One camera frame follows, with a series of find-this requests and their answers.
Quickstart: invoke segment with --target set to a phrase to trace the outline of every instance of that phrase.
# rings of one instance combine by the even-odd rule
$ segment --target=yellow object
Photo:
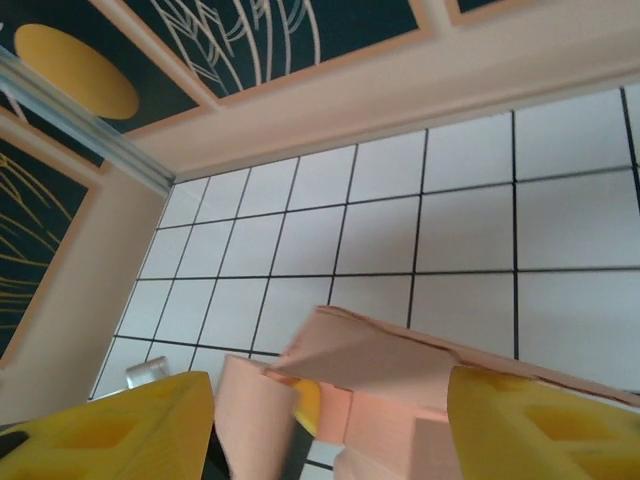
[[[95,115],[114,120],[138,111],[138,94],[109,60],[80,40],[46,25],[23,25],[15,35],[16,53]]]
[[[300,392],[300,402],[296,410],[296,420],[314,437],[318,431],[322,392],[320,385],[312,380],[298,380],[293,388]]]
[[[465,480],[638,480],[640,415],[456,367],[448,411]]]
[[[188,372],[18,425],[3,480],[199,480],[213,424],[209,376]]]

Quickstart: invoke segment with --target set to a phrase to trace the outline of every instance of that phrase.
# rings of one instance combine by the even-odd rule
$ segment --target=white tile floor
[[[215,386],[323,303],[640,391],[637,148],[632,86],[177,185],[94,396],[158,355]]]

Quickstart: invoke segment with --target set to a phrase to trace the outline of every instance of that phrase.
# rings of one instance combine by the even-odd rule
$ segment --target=yellow plastic block
[[[640,415],[456,367],[449,421],[465,480],[638,480]]]
[[[3,480],[198,480],[213,424],[209,376],[188,372],[18,425]]]
[[[301,379],[293,384],[293,388],[300,392],[300,402],[296,410],[296,420],[314,437],[318,431],[320,421],[320,407],[322,392],[320,385],[313,380]]]

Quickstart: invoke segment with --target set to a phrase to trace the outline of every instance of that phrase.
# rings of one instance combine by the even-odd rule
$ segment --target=yellow circle
[[[80,40],[29,24],[16,31],[14,41],[26,65],[93,114],[125,120],[138,111],[138,94],[127,77]]]

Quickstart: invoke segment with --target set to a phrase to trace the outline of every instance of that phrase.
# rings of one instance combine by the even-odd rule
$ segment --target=pink cardboard piece
[[[336,307],[317,307],[275,366],[239,365],[238,359],[225,362],[216,396],[216,426],[219,419],[225,423],[220,440],[234,480],[278,478],[296,398],[285,384],[296,378],[321,385],[318,438],[345,445],[336,457],[338,480],[461,480],[446,412],[449,378],[457,366],[543,381],[640,407],[640,397],[626,392]],[[252,401],[239,398],[241,394],[258,396]],[[270,446],[256,455],[258,443],[238,442],[231,432],[244,438],[249,433],[261,438],[268,434],[277,448]],[[250,466],[241,466],[243,462]]]

